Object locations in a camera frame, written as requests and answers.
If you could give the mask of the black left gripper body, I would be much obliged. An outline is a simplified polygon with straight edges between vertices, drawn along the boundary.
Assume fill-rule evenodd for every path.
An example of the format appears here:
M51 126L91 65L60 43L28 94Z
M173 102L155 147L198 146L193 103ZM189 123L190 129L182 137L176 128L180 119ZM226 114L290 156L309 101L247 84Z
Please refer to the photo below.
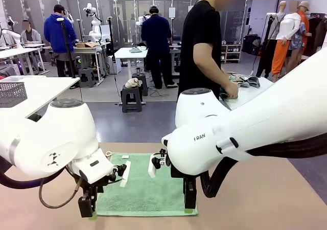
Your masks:
M89 183L82 177L76 179L76 183L80 183L79 187L82 188L83 197L95 196L97 193L103 193L104 187L109 184L109 176L104 176L94 183Z

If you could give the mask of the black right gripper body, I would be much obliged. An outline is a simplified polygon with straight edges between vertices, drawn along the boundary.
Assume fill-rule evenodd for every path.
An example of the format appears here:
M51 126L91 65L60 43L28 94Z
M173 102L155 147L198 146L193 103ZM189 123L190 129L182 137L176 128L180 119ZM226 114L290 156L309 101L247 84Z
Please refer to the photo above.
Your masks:
M172 178L182 178L183 183L192 183L193 185L196 183L197 176L184 174L177 170L174 165L171 165L170 169Z

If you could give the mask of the person's right hand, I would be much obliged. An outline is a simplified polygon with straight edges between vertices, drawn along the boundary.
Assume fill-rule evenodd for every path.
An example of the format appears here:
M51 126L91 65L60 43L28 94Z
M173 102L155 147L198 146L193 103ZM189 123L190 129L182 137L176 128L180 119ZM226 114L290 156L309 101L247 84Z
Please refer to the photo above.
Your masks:
M238 97L238 85L235 84L234 82L229 82L225 87L224 90L228 94L228 97L230 99L236 99Z

